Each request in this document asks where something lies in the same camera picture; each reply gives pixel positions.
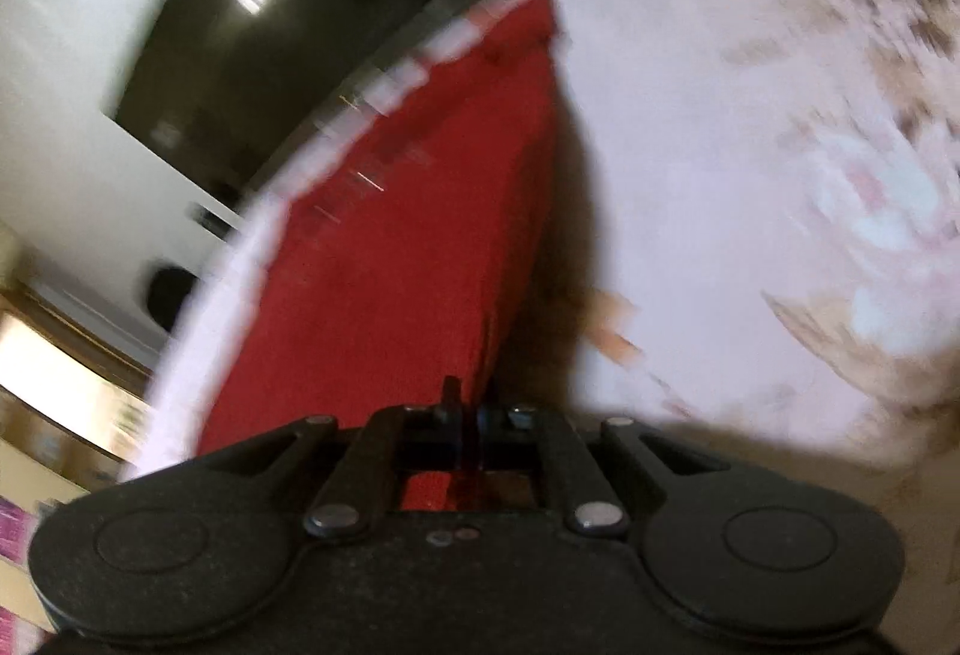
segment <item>patterned fabric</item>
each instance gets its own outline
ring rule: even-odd
[[[907,550],[884,631],[956,652],[960,0],[556,1],[570,126],[504,389],[877,506]],[[480,12],[429,49],[463,50]],[[144,468],[195,442],[278,187],[323,175],[362,115],[307,145],[224,251],[155,382]]]

